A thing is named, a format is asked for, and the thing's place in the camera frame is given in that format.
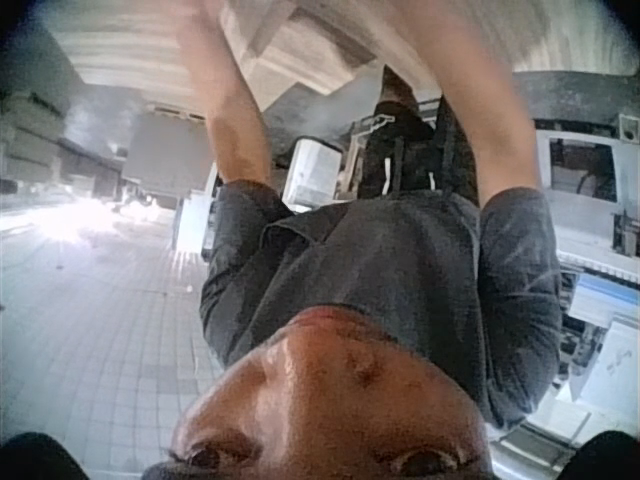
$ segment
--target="nose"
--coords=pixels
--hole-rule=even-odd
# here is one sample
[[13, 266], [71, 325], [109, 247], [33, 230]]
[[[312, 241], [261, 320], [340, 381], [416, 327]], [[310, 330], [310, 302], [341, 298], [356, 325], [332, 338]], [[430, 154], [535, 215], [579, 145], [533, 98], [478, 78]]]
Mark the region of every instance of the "nose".
[[270, 440], [265, 455], [289, 469], [313, 466], [316, 473], [372, 468], [363, 434], [366, 390], [376, 370], [371, 346], [303, 328], [266, 352], [264, 368], [267, 401], [261, 403], [268, 407], [261, 409], [261, 420]]

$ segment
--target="man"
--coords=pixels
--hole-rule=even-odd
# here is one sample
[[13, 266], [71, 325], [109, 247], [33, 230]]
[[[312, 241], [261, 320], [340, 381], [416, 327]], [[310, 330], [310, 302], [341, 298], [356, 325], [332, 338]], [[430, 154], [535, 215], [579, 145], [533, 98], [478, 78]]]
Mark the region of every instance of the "man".
[[[535, 410], [561, 318], [535, 131], [510, 73], [445, 0], [394, 2], [469, 140], [479, 209], [371, 187], [294, 216], [270, 186], [265, 128], [222, 5], [189, 2], [178, 40], [225, 182], [201, 315], [228, 370], [148, 478], [490, 475], [485, 425], [506, 432]], [[384, 93], [398, 118], [412, 111], [405, 87]]]

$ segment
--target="gray shirt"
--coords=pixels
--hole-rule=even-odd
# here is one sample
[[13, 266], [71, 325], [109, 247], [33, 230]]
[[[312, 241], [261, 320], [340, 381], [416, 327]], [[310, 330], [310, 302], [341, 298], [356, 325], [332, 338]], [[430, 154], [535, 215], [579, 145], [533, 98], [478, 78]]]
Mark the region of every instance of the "gray shirt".
[[215, 227], [200, 311], [226, 366], [301, 310], [340, 304], [437, 365], [502, 431], [557, 371], [559, 266], [536, 190], [502, 192], [481, 212], [422, 191], [294, 216], [268, 187], [235, 182]]

